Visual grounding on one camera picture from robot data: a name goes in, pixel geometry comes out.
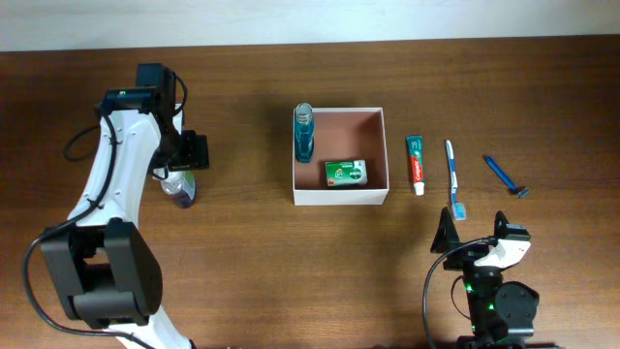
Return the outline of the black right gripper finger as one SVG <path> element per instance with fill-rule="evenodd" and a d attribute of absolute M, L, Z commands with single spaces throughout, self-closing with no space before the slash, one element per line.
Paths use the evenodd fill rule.
<path fill-rule="evenodd" d="M 440 214 L 439 226 L 430 247 L 431 253 L 446 253 L 458 246 L 458 233 L 450 210 L 445 206 Z"/>
<path fill-rule="evenodd" d="M 504 238 L 507 234 L 508 219 L 502 210 L 498 210 L 494 220 L 494 237 Z"/>

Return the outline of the purple hand sanitizer bottle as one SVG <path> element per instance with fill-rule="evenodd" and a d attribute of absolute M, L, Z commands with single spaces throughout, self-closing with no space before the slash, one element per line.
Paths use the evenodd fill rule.
<path fill-rule="evenodd" d="M 171 172 L 160 183 L 177 206 L 188 208 L 195 202 L 197 183 L 191 171 Z"/>

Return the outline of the green soap box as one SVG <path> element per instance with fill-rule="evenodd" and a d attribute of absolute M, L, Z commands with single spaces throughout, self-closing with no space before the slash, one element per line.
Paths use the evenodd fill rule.
<path fill-rule="evenodd" d="M 368 182 L 364 160 L 325 163 L 325 179 L 328 187 L 364 186 Z"/>

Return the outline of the teal mouthwash bottle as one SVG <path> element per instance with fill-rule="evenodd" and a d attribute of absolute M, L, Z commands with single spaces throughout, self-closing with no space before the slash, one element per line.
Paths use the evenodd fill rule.
<path fill-rule="evenodd" d="M 294 110 L 294 152 L 300 163 L 309 163 L 314 152 L 315 119 L 312 107 L 301 103 Z"/>

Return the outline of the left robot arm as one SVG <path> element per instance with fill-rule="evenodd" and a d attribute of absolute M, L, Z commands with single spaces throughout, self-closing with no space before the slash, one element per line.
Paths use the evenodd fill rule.
<path fill-rule="evenodd" d="M 139 232 L 146 179 L 170 186 L 187 207 L 193 173 L 209 167 L 207 138 L 184 129 L 184 82 L 161 63 L 142 63 L 133 87 L 108 90 L 95 107 L 100 142 L 88 181 L 67 220 L 31 244 L 42 251 L 65 315 L 82 335 L 128 348 L 192 348 L 162 306 L 159 263 Z"/>

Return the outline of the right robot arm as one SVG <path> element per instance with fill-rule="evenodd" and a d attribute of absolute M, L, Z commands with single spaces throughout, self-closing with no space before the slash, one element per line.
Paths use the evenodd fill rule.
<path fill-rule="evenodd" d="M 428 326 L 427 297 L 434 271 L 443 267 L 462 273 L 473 332 L 460 336 L 456 346 L 524 348 L 526 339 L 534 335 L 540 295 L 521 282 L 506 282 L 503 271 L 519 264 L 530 247 L 526 228 L 510 223 L 501 210 L 495 215 L 491 236 L 464 242 L 459 239 L 450 210 L 444 207 L 430 247 L 439 258 L 430 267 L 422 291 L 422 323 L 429 346 L 436 344 Z"/>

